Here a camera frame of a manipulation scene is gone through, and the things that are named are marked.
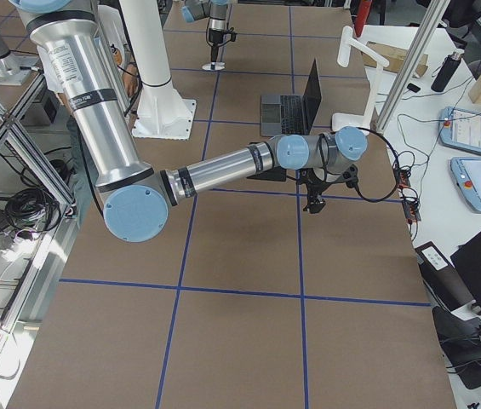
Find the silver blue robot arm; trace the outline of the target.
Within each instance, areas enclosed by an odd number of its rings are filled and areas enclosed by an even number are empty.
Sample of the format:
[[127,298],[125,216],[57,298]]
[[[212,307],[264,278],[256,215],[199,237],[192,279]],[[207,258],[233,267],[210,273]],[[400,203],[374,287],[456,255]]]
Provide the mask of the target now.
[[188,23],[208,18],[206,41],[210,46],[210,63],[203,65],[205,71],[220,71],[225,68],[224,62],[218,61],[219,49],[226,44],[226,36],[231,41],[236,39],[234,30],[230,30],[226,21],[228,1],[185,1],[181,7],[184,20]]
[[98,170],[105,224],[119,239],[152,239],[164,228],[169,209],[181,200],[277,167],[310,172],[305,179],[308,209],[318,212],[322,191],[344,182],[367,149],[363,131],[346,127],[319,135],[276,135],[176,170],[155,171],[140,159],[134,138],[186,139],[196,107],[172,84],[156,3],[121,4],[143,81],[134,127],[128,126],[110,84],[116,69],[105,67],[99,56],[96,2],[19,1],[15,6],[30,39],[50,59]]

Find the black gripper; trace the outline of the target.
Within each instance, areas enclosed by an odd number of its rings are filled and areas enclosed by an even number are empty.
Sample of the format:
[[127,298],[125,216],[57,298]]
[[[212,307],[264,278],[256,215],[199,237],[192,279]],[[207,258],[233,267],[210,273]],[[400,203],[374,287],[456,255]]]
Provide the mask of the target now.
[[303,168],[299,171],[298,185],[304,185],[307,192],[307,203],[303,208],[304,212],[319,213],[326,205],[323,193],[331,184],[338,181],[337,177],[324,176],[320,179],[314,169]]
[[207,43],[210,46],[210,63],[216,64],[218,61],[218,54],[220,47],[226,43],[226,36],[228,30],[217,30],[209,28],[207,30]]

